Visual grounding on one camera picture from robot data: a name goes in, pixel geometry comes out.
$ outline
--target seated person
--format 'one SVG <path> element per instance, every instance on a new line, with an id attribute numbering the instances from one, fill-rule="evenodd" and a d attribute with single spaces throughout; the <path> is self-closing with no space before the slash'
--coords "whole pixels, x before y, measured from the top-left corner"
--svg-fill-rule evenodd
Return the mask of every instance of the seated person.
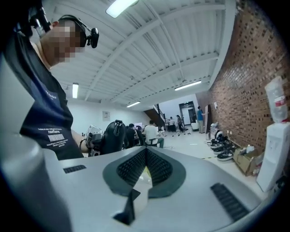
<path id="1" fill-rule="evenodd" d="M 169 120 L 169 129 L 172 132 L 175 132 L 176 131 L 175 121 L 172 119 L 172 117 L 170 117 L 170 120 Z"/>
<path id="2" fill-rule="evenodd" d="M 134 130 L 134 124 L 130 123 L 129 128 L 126 130 L 126 137 L 127 137 L 128 142 L 129 142 L 128 148 L 134 146 L 135 136 L 136 136 L 136 131 Z"/>
<path id="3" fill-rule="evenodd" d="M 151 145 L 150 139 L 155 139 L 152 141 L 152 144 L 159 144 L 160 148 L 163 148 L 164 146 L 164 138 L 156 138 L 159 133 L 158 133 L 158 128 L 154 124 L 153 120 L 150 120 L 150 124 L 145 127 L 144 129 L 144 134 L 146 135 L 146 143 L 148 145 Z"/>

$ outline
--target ceiling light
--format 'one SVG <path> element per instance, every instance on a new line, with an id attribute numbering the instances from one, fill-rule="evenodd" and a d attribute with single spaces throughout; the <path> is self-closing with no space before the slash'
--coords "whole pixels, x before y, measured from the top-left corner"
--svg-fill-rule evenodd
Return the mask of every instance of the ceiling light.
<path id="1" fill-rule="evenodd" d="M 195 83 L 191 83 L 189 85 L 181 86 L 181 87 L 176 88 L 175 91 L 178 91 L 180 89 L 184 89 L 184 88 L 187 88 L 187 87 L 190 87 L 190 86 L 194 86 L 194 85 L 197 85 L 197 84 L 200 84 L 200 83 L 201 83 L 201 81 L 198 81 L 198 82 L 195 82 Z"/>
<path id="2" fill-rule="evenodd" d="M 106 13 L 113 18 L 117 18 L 124 10 L 134 4 L 138 0 L 116 0 L 106 10 Z"/>
<path id="3" fill-rule="evenodd" d="M 137 104 L 139 104 L 139 103 L 140 103 L 140 101 L 135 102 L 135 103 L 133 103 L 133 104 L 131 104 L 131 105 L 128 105 L 127 107 L 129 108 L 129 107 L 134 106 L 134 105 L 137 105 Z"/>
<path id="4" fill-rule="evenodd" d="M 77 98 L 77 90 L 78 90 L 78 84 L 74 83 L 72 84 L 72 97 Z"/>

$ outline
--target white wall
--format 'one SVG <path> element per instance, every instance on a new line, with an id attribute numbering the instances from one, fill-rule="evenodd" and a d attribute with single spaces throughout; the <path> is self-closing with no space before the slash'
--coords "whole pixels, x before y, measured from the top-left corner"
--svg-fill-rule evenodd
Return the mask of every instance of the white wall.
<path id="1" fill-rule="evenodd" d="M 187 95 L 184 97 L 176 98 L 170 101 L 165 101 L 163 103 L 159 103 L 159 108 L 162 111 L 162 113 L 165 114 L 166 118 L 173 117 L 175 120 L 177 120 L 176 115 L 180 115 L 180 108 L 179 104 L 191 102 L 193 101 L 195 111 L 197 111 L 198 108 L 198 101 L 195 94 Z"/>
<path id="2" fill-rule="evenodd" d="M 116 119 L 122 120 L 126 126 L 138 122 L 148 125 L 150 120 L 144 112 L 75 99 L 68 100 L 68 108 L 73 116 L 72 129 L 79 134 L 86 133 L 91 124 L 105 130 Z M 110 112 L 110 121 L 103 121 L 103 111 Z"/>

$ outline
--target person in blue shirt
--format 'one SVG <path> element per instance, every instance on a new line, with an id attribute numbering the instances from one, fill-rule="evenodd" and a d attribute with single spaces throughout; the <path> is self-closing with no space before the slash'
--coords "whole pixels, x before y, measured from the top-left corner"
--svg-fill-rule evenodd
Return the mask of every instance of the person in blue shirt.
<path id="1" fill-rule="evenodd" d="M 203 116 L 205 115 L 202 111 L 202 109 L 200 108 L 200 106 L 198 107 L 198 131 L 200 134 L 204 133 L 204 128 L 203 128 Z"/>

